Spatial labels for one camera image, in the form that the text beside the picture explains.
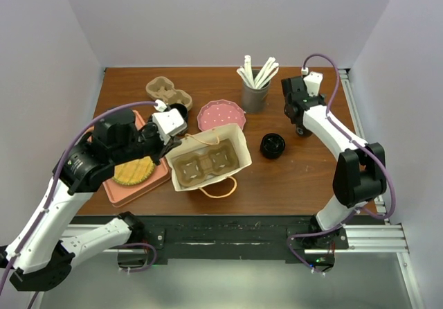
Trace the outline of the stack of black cups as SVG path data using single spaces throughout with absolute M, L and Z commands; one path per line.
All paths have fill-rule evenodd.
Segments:
M 186 127 L 188 127 L 188 119 L 189 119 L 189 111 L 186 108 L 185 105 L 181 104 L 181 103 L 173 103 L 171 105 L 169 105 L 170 109 L 177 109 L 178 112 L 180 113 L 180 115 L 182 116 L 182 118 L 184 119 L 185 123 L 186 123 Z M 185 130 L 183 130 L 181 132 L 181 134 L 185 134 L 188 131 L 188 129 L 186 128 Z

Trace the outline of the beige cardboard cup carrier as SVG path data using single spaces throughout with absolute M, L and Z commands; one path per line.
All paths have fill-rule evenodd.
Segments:
M 188 152 L 172 162 L 178 183 L 185 188 L 198 186 L 206 180 L 224 175 L 239 167 L 239 160 L 231 145 L 208 146 Z

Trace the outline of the beige paper takeout bag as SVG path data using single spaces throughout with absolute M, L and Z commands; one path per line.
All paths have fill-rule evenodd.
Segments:
M 239 125 L 226 124 L 195 135 L 186 134 L 181 145 L 166 154 L 176 192 L 201 191 L 212 199 L 223 199 L 237 189 L 234 175 L 252 164 L 246 137 Z M 205 187 L 226 179 L 232 189 L 211 195 Z

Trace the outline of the black takeout coffee cup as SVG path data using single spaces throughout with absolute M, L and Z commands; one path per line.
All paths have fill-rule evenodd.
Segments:
M 305 128 L 303 125 L 296 126 L 296 134 L 300 137 L 310 137 L 312 132 Z

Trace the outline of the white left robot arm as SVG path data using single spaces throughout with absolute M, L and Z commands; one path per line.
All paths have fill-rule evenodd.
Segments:
M 154 113 L 142 128 L 136 127 L 133 111 L 122 107 L 95 118 L 60 158 L 27 225 L 1 248 L 1 268 L 14 288 L 49 291 L 74 267 L 106 249 L 142 246 L 145 226 L 130 212 L 81 236 L 62 239 L 62 234 L 84 203 L 114 176 L 116 166 L 144 157 L 159 164 L 180 145 L 177 134 L 186 127 L 175 109 Z

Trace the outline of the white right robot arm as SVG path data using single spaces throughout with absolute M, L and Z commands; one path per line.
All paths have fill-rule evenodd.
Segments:
M 332 230 L 352 212 L 387 189 L 385 151 L 379 143 L 367 143 L 342 124 L 328 109 L 325 97 L 309 90 L 308 77 L 281 80 L 284 114 L 301 137 L 317 136 L 336 159 L 333 196 L 314 216 L 308 232 L 310 244 L 325 248 L 333 240 Z

